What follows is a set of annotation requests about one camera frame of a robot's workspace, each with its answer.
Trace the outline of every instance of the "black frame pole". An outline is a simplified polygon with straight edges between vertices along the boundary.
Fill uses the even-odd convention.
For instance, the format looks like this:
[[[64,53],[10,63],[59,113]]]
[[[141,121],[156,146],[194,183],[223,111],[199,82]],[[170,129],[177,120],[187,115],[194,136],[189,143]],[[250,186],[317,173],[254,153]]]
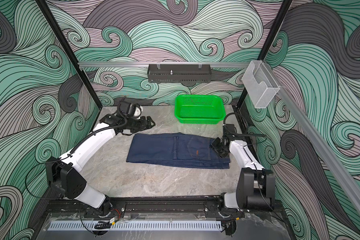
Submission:
[[[281,7],[279,9],[278,14],[276,15],[276,18],[274,19],[274,22],[271,26],[271,30],[269,31],[269,34],[264,42],[264,45],[260,51],[260,54],[257,58],[257,60],[264,60],[269,48],[273,44],[274,39],[276,38],[277,33],[279,32],[279,29],[281,27],[281,24],[283,23],[283,20],[285,18],[285,15],[287,15],[287,12],[289,10],[289,7],[291,6],[293,0],[284,0],[281,4]],[[236,107],[238,109],[241,108],[241,105],[244,103],[244,99],[247,96],[248,91],[244,88],[243,92],[241,93],[241,96],[239,98],[239,101],[237,102]]]
[[[35,2],[39,6],[41,12],[43,13],[45,19],[47,20],[47,22],[49,24],[49,26],[51,27],[52,31],[56,35],[56,38],[60,42],[60,44],[61,44],[63,50],[65,51],[65,53],[67,54],[69,60],[75,67],[77,74],[79,75],[82,82],[88,89],[88,91],[89,91],[90,95],[92,96],[93,100],[95,101],[97,107],[101,110],[102,104],[100,102],[99,97],[97,96],[95,90],[93,89],[91,82],[89,81],[84,70],[80,69],[79,64],[78,64],[79,61],[77,60],[75,54],[73,53],[71,47],[69,46],[68,41],[64,37],[64,34],[62,33],[62,31],[58,25],[58,22],[53,17],[53,14],[52,14],[51,10],[49,9],[47,3],[45,2],[45,0],[35,0]]]

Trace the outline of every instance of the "jeans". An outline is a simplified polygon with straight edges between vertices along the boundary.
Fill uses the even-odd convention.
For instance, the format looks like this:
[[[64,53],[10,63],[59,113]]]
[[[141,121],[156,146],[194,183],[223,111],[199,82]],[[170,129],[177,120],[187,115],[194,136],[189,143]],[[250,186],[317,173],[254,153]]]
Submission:
[[[230,159],[209,147],[214,139],[182,133],[141,134],[133,137],[127,162],[171,167],[229,169]]]

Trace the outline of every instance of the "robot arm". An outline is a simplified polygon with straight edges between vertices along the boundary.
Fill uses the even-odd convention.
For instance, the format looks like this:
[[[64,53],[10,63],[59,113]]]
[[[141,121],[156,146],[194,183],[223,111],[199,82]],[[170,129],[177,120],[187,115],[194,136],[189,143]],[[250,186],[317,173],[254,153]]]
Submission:
[[[239,167],[240,177],[236,192],[223,193],[223,204],[234,209],[264,209],[274,208],[275,177],[271,170],[265,169],[254,157],[243,140],[242,134],[237,134],[233,124],[223,128],[222,139],[216,138],[211,148],[220,157],[231,153]]]
[[[87,181],[80,174],[84,165],[101,146],[118,133],[129,136],[155,126],[155,122],[149,116],[140,117],[142,107],[137,104],[122,100],[118,108],[120,111],[117,114],[104,116],[92,132],[105,127],[114,126],[115,128],[106,129],[96,134],[90,133],[92,136],[82,142],[74,152],[70,149],[59,157],[60,161],[51,157],[45,164],[48,185],[53,190],[69,199],[76,199],[92,206],[97,210],[99,216],[109,214],[110,198],[87,184]],[[129,129],[131,134],[123,133],[124,129]]]

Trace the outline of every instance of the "table surface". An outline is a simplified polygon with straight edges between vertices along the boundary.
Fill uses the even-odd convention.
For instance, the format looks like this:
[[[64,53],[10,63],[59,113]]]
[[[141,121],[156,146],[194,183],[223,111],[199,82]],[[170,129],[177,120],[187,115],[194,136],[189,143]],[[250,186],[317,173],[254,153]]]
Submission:
[[[116,111],[104,107],[99,119]],[[225,105],[226,113],[233,112]],[[223,121],[218,124],[181,124],[174,116],[174,106],[144,106],[143,116],[151,116],[156,126],[144,134],[176,133],[203,137],[222,137]],[[227,123],[240,127],[235,116]],[[95,189],[110,197],[151,197],[184,195],[220,195],[235,192],[240,168],[231,155],[229,169],[192,169],[143,163],[129,163],[126,158],[132,136],[118,134],[106,142],[84,166],[81,175]]]

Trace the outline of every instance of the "clear plastic box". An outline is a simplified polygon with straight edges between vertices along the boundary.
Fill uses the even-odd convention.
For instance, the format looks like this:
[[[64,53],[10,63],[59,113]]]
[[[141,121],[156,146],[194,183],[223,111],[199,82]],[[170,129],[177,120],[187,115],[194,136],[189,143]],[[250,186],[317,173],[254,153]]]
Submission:
[[[280,89],[271,66],[263,61],[251,61],[242,80],[255,108],[266,108]]]

